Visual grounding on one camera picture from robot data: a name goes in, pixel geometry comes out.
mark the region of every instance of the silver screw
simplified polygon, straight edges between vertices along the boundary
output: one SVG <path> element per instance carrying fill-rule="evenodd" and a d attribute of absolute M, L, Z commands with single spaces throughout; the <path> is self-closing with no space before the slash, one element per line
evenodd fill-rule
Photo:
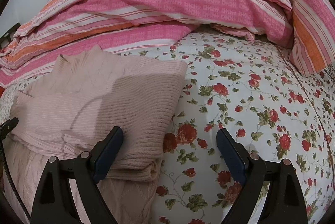
<path fill-rule="evenodd" d="M 83 153 L 80 154 L 80 157 L 83 159 L 86 159 L 89 156 L 89 152 L 88 151 L 84 151 Z"/>
<path fill-rule="evenodd" d="M 283 163 L 284 163 L 285 165 L 290 165 L 290 164 L 291 164 L 291 161 L 290 161 L 289 159 L 284 159 L 284 160 L 283 160 Z"/>
<path fill-rule="evenodd" d="M 250 154 L 250 158 L 252 158 L 253 160 L 258 160 L 259 159 L 259 155 L 257 153 L 251 153 Z"/>
<path fill-rule="evenodd" d="M 49 163 L 53 163 L 53 162 L 55 162 L 56 161 L 56 157 L 55 156 L 51 156 L 50 158 L 49 158 Z"/>

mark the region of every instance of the bed sheet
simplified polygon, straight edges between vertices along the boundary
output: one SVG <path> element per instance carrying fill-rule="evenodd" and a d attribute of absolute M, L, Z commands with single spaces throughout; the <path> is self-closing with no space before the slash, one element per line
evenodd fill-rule
<path fill-rule="evenodd" d="M 216 133 L 223 127 L 264 160 L 291 160 L 309 223 L 319 221 L 334 193 L 335 89 L 323 71 L 301 77 L 288 61 L 288 51 L 264 37 L 250 43 L 208 26 L 172 46 L 119 54 L 180 59 L 189 65 L 164 138 L 151 224 L 217 224 L 227 214 L 241 186 L 232 179 L 215 143 Z M 34 80 L 5 90 L 0 99 L 2 121 L 9 116 L 14 90 Z M 257 223 L 267 187 L 264 184 L 249 223 Z"/>

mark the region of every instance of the blue gripper pad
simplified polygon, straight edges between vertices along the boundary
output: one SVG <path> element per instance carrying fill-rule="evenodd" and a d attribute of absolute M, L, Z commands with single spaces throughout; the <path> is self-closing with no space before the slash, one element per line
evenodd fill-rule
<path fill-rule="evenodd" d="M 100 180 L 105 179 L 111 165 L 113 164 L 118 151 L 123 143 L 123 131 L 119 127 L 114 133 L 113 137 L 105 145 L 101 151 L 98 159 L 94 164 L 93 180 L 98 183 Z"/>
<path fill-rule="evenodd" d="M 216 144 L 223 156 L 224 161 L 226 162 L 230 173 L 232 174 L 233 179 L 244 186 L 244 184 L 247 182 L 247 177 L 245 175 L 245 165 L 241 157 L 238 155 L 236 149 L 232 145 L 232 142 L 236 142 L 232 138 L 229 140 L 223 130 L 221 129 L 217 132 Z"/>

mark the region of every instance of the ribbed fabric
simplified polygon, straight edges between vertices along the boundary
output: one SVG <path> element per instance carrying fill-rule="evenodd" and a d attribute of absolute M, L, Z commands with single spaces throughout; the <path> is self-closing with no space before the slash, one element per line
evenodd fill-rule
<path fill-rule="evenodd" d="M 115 202 L 109 203 L 119 207 L 120 223 L 145 223 L 164 133 L 186 70 L 183 61 L 122 57 L 99 46 L 77 56 L 59 56 L 52 73 L 33 82 L 25 93 L 16 92 L 10 114 L 19 118 L 19 124 L 11 138 L 35 153 L 69 159 L 91 150 L 113 126 L 121 127 L 124 143 L 107 175 L 113 180 L 103 184 L 113 185 Z M 141 210 L 134 209 L 133 202 L 131 208 L 127 205 L 133 188 L 139 203 L 144 201 Z"/>

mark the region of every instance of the striped pillowcase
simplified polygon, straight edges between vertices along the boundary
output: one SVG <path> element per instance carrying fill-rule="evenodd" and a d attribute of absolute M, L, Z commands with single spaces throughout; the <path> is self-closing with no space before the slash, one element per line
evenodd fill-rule
<path fill-rule="evenodd" d="M 335 11 L 328 0 L 292 0 L 294 46 L 290 61 L 305 76 L 335 61 Z"/>

